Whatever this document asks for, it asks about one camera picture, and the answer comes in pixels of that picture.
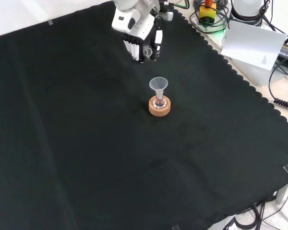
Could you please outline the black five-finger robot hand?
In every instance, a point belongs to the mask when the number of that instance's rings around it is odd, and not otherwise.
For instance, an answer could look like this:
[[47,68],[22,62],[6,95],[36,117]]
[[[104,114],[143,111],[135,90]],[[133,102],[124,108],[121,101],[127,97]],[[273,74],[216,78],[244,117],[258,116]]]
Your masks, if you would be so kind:
[[129,33],[122,35],[129,55],[136,63],[156,61],[159,58],[163,40],[164,20],[148,15],[138,22]]

